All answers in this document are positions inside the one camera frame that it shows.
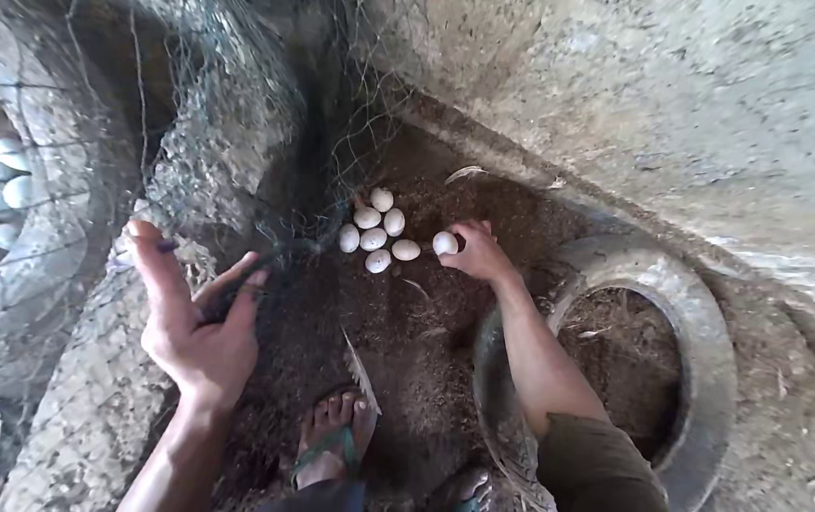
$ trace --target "wrist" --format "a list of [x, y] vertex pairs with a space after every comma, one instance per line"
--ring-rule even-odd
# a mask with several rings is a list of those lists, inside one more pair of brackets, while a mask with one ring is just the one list
[[190, 393], [181, 393], [177, 415], [196, 422], [209, 423], [230, 416], [235, 404], [235, 402], [229, 403]]
[[511, 269], [496, 274], [489, 280], [489, 285], [493, 287], [493, 292], [495, 292], [496, 295], [500, 295], [513, 288], [517, 288], [519, 285], [524, 286], [524, 280], [515, 267], [512, 267]]

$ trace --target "concrete wall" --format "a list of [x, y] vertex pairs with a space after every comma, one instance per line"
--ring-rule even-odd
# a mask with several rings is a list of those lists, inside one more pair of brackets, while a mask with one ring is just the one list
[[380, 67], [815, 301], [815, 1], [375, 8]]

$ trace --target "olive green shorts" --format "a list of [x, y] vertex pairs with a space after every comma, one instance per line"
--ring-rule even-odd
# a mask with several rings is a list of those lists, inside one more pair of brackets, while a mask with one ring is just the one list
[[537, 478], [560, 512], [668, 510], [666, 492], [625, 432], [568, 414], [548, 418]]

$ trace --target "white feather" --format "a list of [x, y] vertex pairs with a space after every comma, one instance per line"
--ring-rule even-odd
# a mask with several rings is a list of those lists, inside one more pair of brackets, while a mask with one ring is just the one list
[[347, 336], [347, 332], [345, 331], [344, 326], [341, 327], [341, 332], [345, 334], [345, 341], [347, 342], [347, 348], [350, 351], [345, 354], [345, 363], [347, 364], [347, 369], [350, 370], [351, 375], [354, 377], [354, 382], [360, 386], [360, 391], [363, 392], [366, 400], [369, 401], [369, 406], [372, 407], [376, 413], [380, 416], [382, 415], [382, 409], [379, 408], [379, 402], [375, 400], [375, 393], [373, 393], [373, 385], [369, 382], [369, 374], [366, 372], [366, 368], [363, 366], [363, 362], [360, 361], [360, 356], [356, 354], [356, 349], [354, 348], [354, 344], [350, 343], [350, 338]]

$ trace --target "dirt ground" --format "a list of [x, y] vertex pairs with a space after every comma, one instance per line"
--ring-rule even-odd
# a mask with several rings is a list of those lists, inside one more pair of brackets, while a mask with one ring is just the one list
[[575, 302], [559, 332], [606, 407], [647, 460], [672, 434], [682, 364], [676, 335], [651, 301], [622, 288]]
[[[487, 463], [470, 387], [471, 349], [494, 297], [484, 283], [439, 265], [430, 242], [454, 220], [490, 219], [532, 294], [545, 296], [559, 280], [547, 270], [550, 252], [599, 227], [511, 181], [478, 175], [444, 185], [451, 172], [471, 163], [406, 128], [373, 185], [394, 192], [395, 206], [407, 216], [400, 238], [420, 243], [423, 254], [369, 274], [364, 251], [329, 250], [273, 276], [276, 292], [260, 313], [259, 365], [242, 398], [215, 496], [219, 509], [251, 509], [290, 492], [300, 413], [350, 378], [342, 329], [383, 411], [364, 461], [369, 509], [422, 506], [451, 473], [469, 462]], [[629, 328], [639, 329], [636, 323]], [[621, 406], [617, 412], [640, 414]], [[514, 507], [510, 491], [503, 494], [499, 508]]]

